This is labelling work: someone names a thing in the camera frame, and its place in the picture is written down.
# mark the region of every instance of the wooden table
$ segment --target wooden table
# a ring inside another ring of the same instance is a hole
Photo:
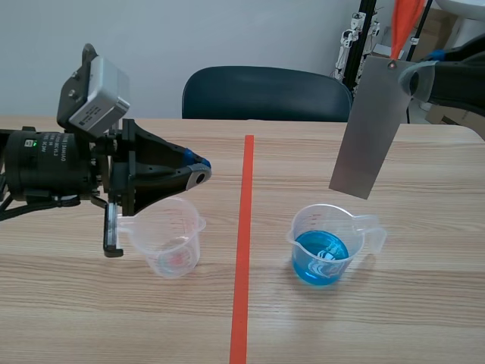
[[[0,363],[229,362],[239,194],[255,135],[247,363],[479,363],[485,359],[485,144],[458,126],[402,125],[368,201],[328,190],[345,124],[139,121],[206,156],[184,193],[208,224],[190,275],[153,275],[129,246],[102,254],[102,210],[1,223]],[[2,128],[56,130],[50,118]],[[341,282],[303,284],[284,235],[303,206],[376,214],[383,252]]]

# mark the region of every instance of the plastic measuring cup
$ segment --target plastic measuring cup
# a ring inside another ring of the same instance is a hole
[[[338,281],[364,243],[372,253],[378,253],[386,237],[377,216],[354,216],[340,207],[325,204],[300,210],[286,235],[293,244],[296,274],[316,285]]]
[[[177,278],[200,258],[199,232],[205,220],[185,199],[168,197],[133,217],[118,217],[118,229],[145,256],[157,275]]]

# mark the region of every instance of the cardboard box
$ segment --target cardboard box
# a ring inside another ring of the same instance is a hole
[[[444,49],[451,36],[458,16],[447,11],[431,8],[424,22],[412,61],[419,61],[436,49]]]
[[[426,120],[432,124],[469,127],[485,140],[485,118],[473,112],[433,105],[426,116]]]

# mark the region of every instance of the white wall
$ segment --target white wall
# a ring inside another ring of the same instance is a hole
[[[179,118],[185,82],[215,65],[329,74],[359,0],[2,0],[0,114],[55,115],[92,43],[131,79],[130,115]],[[393,0],[381,0],[389,25]]]

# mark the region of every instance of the measuring cup with blue liquid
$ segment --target measuring cup with blue liquid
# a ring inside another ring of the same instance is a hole
[[[307,206],[295,215],[286,235],[293,244],[296,274],[310,284],[338,281],[364,243],[379,253],[387,232],[373,215],[354,216],[337,206]]]

